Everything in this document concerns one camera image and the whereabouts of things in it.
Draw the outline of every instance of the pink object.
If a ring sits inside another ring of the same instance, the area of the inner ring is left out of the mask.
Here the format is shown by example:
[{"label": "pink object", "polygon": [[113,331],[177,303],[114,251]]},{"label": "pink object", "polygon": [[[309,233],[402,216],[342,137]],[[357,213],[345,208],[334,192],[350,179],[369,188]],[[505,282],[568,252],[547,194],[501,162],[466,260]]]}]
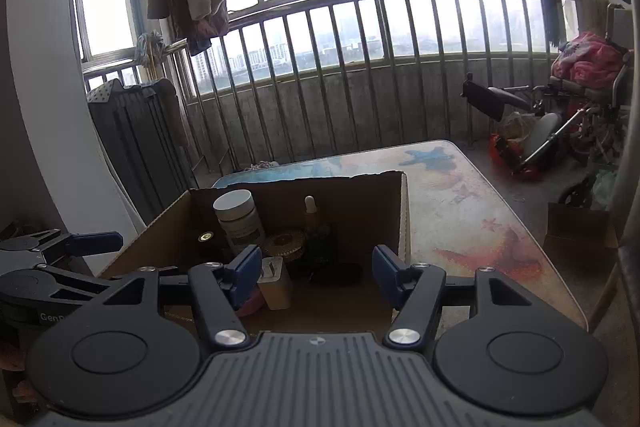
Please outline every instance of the pink object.
[{"label": "pink object", "polygon": [[621,68],[622,54],[602,37],[585,32],[567,44],[551,71],[584,87],[606,89]]},{"label": "pink object", "polygon": [[236,315],[238,317],[246,317],[247,315],[254,314],[260,308],[262,308],[263,304],[264,304],[264,297],[260,293],[260,290],[258,289],[258,285],[255,285],[254,289],[251,291],[251,294],[249,295],[249,298],[242,305],[242,308],[240,308],[236,312]]}]

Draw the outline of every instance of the metal screw head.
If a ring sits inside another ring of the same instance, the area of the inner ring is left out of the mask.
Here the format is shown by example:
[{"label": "metal screw head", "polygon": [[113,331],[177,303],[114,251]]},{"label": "metal screw head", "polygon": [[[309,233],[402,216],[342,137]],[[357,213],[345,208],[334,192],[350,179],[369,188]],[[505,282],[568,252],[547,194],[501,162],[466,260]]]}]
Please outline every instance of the metal screw head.
[{"label": "metal screw head", "polygon": [[389,340],[395,344],[402,344],[407,346],[408,344],[415,344],[420,340],[420,333],[408,328],[398,328],[397,330],[389,333]]},{"label": "metal screw head", "polygon": [[238,330],[222,330],[213,339],[222,346],[237,346],[246,340],[246,334]]}]

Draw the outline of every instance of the cardboard box lid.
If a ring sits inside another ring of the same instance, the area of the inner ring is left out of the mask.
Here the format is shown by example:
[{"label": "cardboard box lid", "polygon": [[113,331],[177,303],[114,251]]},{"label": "cardboard box lid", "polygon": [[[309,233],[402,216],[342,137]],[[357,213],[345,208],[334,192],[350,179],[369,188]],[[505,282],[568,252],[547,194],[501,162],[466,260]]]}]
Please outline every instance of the cardboard box lid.
[{"label": "cardboard box lid", "polygon": [[597,241],[617,248],[617,241],[612,243],[615,233],[612,236],[609,213],[605,210],[549,203],[546,234],[574,241]]},{"label": "cardboard box lid", "polygon": [[351,233],[370,232],[409,264],[410,220],[406,175],[400,171],[361,174],[353,177],[300,178],[277,182],[242,183],[226,188],[192,188],[156,217],[100,273],[108,278],[131,272],[140,266],[171,266],[193,259],[184,249],[184,234],[191,230],[212,230],[223,237],[212,203],[231,190],[246,188],[254,195],[266,233],[304,227],[305,196],[313,195],[322,214],[344,251],[363,254],[362,240]]},{"label": "cardboard box lid", "polygon": [[[313,195],[332,227],[340,261],[363,267],[362,281],[355,286],[329,287],[294,280],[290,309],[270,311],[263,307],[241,319],[244,327],[250,333],[373,331],[381,338],[391,324],[392,309],[373,279],[371,253],[375,245],[384,244],[410,263],[409,203],[403,172],[190,190],[132,241],[101,276],[128,273],[140,266],[176,264],[185,269],[206,261],[189,250],[186,238],[194,239],[204,230],[223,234],[212,203],[220,194],[238,188],[252,192],[267,233],[303,227],[305,196]],[[195,334],[189,307],[174,306],[165,312]]]}]

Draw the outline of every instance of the table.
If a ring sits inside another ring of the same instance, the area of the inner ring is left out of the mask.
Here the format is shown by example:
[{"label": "table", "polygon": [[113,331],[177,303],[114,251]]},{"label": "table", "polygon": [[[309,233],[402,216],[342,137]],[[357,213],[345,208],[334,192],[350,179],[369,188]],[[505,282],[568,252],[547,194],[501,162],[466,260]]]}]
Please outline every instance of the table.
[{"label": "table", "polygon": [[494,266],[586,328],[580,306],[540,245],[451,142],[435,140],[235,172],[214,187],[397,170],[405,172],[408,181],[412,263],[431,263],[460,276],[473,275],[479,266]]}]

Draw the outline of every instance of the cardboard box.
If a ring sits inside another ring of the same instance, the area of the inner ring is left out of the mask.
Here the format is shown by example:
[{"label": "cardboard box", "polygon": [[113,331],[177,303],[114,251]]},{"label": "cardboard box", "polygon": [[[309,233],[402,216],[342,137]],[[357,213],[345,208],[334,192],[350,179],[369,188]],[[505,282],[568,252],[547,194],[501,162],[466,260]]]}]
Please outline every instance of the cardboard box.
[{"label": "cardboard box", "polygon": [[616,261],[618,240],[608,212],[549,203],[543,248],[552,263],[607,271]]},{"label": "cardboard box", "polygon": [[[203,259],[191,248],[202,231],[223,237],[213,201],[230,190],[252,192],[267,234],[304,227],[305,196],[313,195],[332,228],[340,261],[359,263],[364,269],[358,285],[331,287],[305,280],[293,282],[293,304],[287,310],[271,311],[263,306],[243,317],[250,333],[287,331],[373,331],[379,338],[388,329],[392,309],[371,274],[375,245],[387,245],[410,263],[409,204],[403,172],[366,174],[353,178],[309,178],[227,188],[188,190],[158,216],[149,227],[103,270],[102,277],[131,272],[140,266],[177,265],[188,269]],[[189,307],[165,309],[191,331]]]}]

